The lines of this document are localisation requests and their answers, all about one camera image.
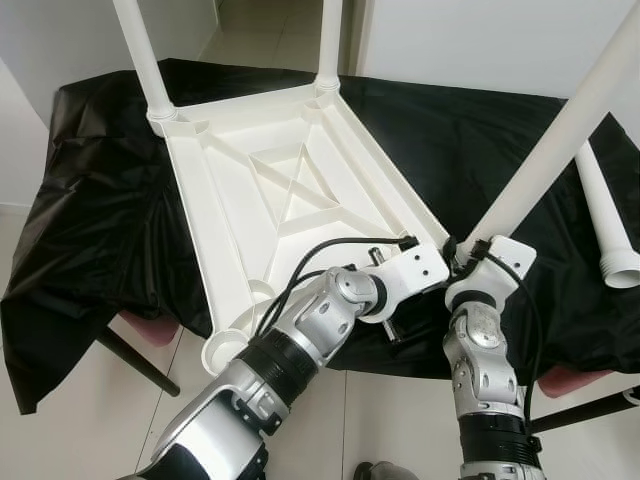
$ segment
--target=white wall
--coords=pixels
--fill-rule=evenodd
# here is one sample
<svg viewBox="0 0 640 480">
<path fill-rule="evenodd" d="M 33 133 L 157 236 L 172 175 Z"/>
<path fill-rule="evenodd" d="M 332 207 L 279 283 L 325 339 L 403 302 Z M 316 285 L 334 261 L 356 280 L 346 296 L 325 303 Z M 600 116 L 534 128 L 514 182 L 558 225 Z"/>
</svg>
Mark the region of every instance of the white wall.
<svg viewBox="0 0 640 480">
<path fill-rule="evenodd" d="M 213 0 L 140 5 L 158 59 L 197 59 L 217 28 Z M 0 0 L 0 59 L 0 206 L 31 205 L 54 92 L 133 64 L 111 0 Z"/>
<path fill-rule="evenodd" d="M 212 0 L 140 0 L 158 59 L 195 60 L 213 35 Z M 61 85 L 132 68 L 111 0 L 0 0 L 0 57 L 48 124 Z"/>
<path fill-rule="evenodd" d="M 31 205 L 42 180 L 48 132 L 2 59 L 0 112 L 0 210 L 3 204 Z"/>
<path fill-rule="evenodd" d="M 634 0 L 360 0 L 357 74 L 568 97 Z M 613 112 L 640 145 L 640 71 Z"/>
</svg>

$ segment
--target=black wire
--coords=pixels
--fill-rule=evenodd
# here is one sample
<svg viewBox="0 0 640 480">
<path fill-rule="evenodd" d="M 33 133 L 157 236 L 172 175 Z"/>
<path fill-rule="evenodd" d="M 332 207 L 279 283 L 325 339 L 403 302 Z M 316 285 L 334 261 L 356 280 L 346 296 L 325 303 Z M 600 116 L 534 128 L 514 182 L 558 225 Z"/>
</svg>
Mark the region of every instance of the black wire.
<svg viewBox="0 0 640 480">
<path fill-rule="evenodd" d="M 531 306 L 531 311 L 533 312 L 533 316 L 536 322 L 536 333 L 537 333 L 537 348 L 535 357 L 533 360 L 533 367 L 531 368 L 531 377 L 529 378 L 529 383 L 527 384 L 527 392 L 524 397 L 524 420 L 527 428 L 531 428 L 531 399 L 533 396 L 533 388 L 538 378 L 538 370 L 540 368 L 540 360 L 542 359 L 542 348 L 544 346 L 544 335 L 542 333 L 542 318 L 540 317 L 540 312 L 538 312 L 538 307 L 536 305 L 531 292 L 526 287 L 522 279 L 518 276 L 518 274 L 513 271 L 513 269 L 500 260 L 498 257 L 490 254 L 489 252 L 485 252 L 482 256 L 486 257 L 493 263 L 495 263 L 498 267 L 504 270 L 522 289 L 524 294 L 527 297 L 527 301 Z"/>
<path fill-rule="evenodd" d="M 256 333 L 258 334 L 264 333 L 266 330 L 268 330 L 269 326 L 273 325 L 278 320 L 278 318 L 280 318 L 280 315 L 282 314 L 282 311 L 284 310 L 284 307 L 287 304 L 287 301 L 289 300 L 289 296 L 291 295 L 291 292 L 296 287 L 296 285 L 298 285 L 298 277 L 302 273 L 302 270 L 307 265 L 307 263 L 309 263 L 309 260 L 311 260 L 320 251 L 324 250 L 327 247 L 331 247 L 333 245 L 340 245 L 340 244 L 377 243 L 377 244 L 394 245 L 394 244 L 406 242 L 409 239 L 411 239 L 411 237 L 403 237 L 403 238 L 343 237 L 343 238 L 333 238 L 331 240 L 327 240 L 325 242 L 319 243 L 318 245 L 313 247 L 311 250 L 309 250 L 304 255 L 304 257 L 302 257 L 302 260 L 300 260 L 300 262 L 298 263 L 298 266 L 293 271 L 293 274 L 291 275 L 291 278 L 289 279 L 289 282 L 287 283 L 287 286 L 285 287 L 285 289 L 278 296 L 278 298 L 274 300 L 274 302 L 269 306 L 269 309 L 267 310 L 267 312 L 271 313 L 273 311 L 273 315 L 271 319 L 267 322 L 266 320 L 267 312 L 265 312 L 265 315 L 262 317 L 259 324 L 259 327 L 263 328 L 263 330 L 256 329 Z"/>
<path fill-rule="evenodd" d="M 313 272 L 305 273 L 303 276 L 301 276 L 296 280 L 294 288 L 300 285 L 302 282 L 309 280 L 310 278 L 317 277 L 318 275 L 322 275 L 325 271 L 326 270 L 314 270 Z M 262 333 L 268 330 L 269 326 L 271 326 L 271 324 L 273 323 L 273 322 L 267 322 L 267 319 L 271 316 L 271 314 L 273 313 L 273 310 L 276 308 L 277 305 L 280 304 L 281 301 L 282 301 L 282 293 L 278 295 L 273 300 L 273 302 L 271 302 L 271 305 L 269 305 L 269 308 L 267 308 L 267 310 L 264 312 L 264 315 L 262 315 L 262 318 L 260 319 L 260 323 L 258 323 L 258 326 L 256 327 L 256 334 L 258 336 L 262 335 Z"/>
</svg>

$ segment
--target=baseboard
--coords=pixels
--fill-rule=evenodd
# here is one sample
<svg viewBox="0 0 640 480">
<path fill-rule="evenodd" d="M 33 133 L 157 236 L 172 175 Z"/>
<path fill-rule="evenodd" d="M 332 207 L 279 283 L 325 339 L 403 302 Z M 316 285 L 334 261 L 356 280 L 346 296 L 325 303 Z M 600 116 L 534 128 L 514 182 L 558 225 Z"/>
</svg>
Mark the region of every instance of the baseboard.
<svg viewBox="0 0 640 480">
<path fill-rule="evenodd" d="M 20 215 L 26 217 L 31 211 L 31 205 L 15 205 L 12 203 L 0 203 L 0 215 Z"/>
</svg>

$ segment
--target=black tablecloth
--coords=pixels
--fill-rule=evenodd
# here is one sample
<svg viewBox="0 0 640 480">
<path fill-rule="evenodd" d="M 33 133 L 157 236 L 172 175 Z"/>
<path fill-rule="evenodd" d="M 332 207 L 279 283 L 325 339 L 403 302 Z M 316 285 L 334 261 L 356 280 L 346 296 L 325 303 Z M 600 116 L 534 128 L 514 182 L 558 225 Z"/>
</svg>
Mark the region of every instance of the black tablecloth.
<svg viewBox="0 0 640 480">
<path fill-rule="evenodd" d="M 179 106 L 309 83 L 275 69 L 160 62 Z M 557 99 L 366 78 L 342 95 L 413 188 L 464 239 L 558 113 Z M 112 317 L 172 315 L 207 337 L 211 322 L 176 181 L 145 120 L 134 72 L 60 89 L 44 180 L 20 239 L 2 303 L 4 354 L 23 413 L 53 390 Z M 640 248 L 637 149 L 607 118 L 592 137 L 631 241 Z M 9 159 L 13 162 L 21 158 Z M 538 251 L 527 277 L 546 328 L 543 362 L 640 372 L 640 288 L 604 286 L 600 253 L 571 165 L 513 237 Z M 443 292 L 406 302 L 395 323 L 408 341 L 358 324 L 332 362 L 395 375 L 445 378 Z M 535 344 L 515 294 L 503 315 L 521 376 Z"/>
</svg>

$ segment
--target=robotic arm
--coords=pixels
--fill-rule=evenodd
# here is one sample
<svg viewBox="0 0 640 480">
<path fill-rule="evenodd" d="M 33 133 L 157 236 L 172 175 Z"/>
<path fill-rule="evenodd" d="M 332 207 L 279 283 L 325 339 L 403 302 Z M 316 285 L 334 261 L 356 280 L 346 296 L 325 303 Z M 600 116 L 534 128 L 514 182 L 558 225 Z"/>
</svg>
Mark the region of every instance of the robotic arm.
<svg viewBox="0 0 640 480">
<path fill-rule="evenodd" d="M 511 248 L 508 261 L 517 263 L 524 276 L 535 251 L 500 237 L 490 252 L 505 258 L 505 248 Z M 413 246 L 387 262 L 372 257 L 374 266 L 333 267 L 305 287 L 300 299 L 171 422 L 151 466 L 128 478 L 262 478 L 268 453 L 260 432 L 278 430 L 318 368 L 345 343 L 356 319 L 385 323 L 400 302 L 449 277 L 433 245 Z M 524 431 L 521 395 L 500 330 L 499 313 L 517 284 L 488 262 L 482 260 L 453 283 L 446 296 L 453 317 L 444 346 L 465 457 L 462 478 L 540 480 L 544 476 Z M 392 335 L 389 324 L 385 328 Z"/>
</svg>

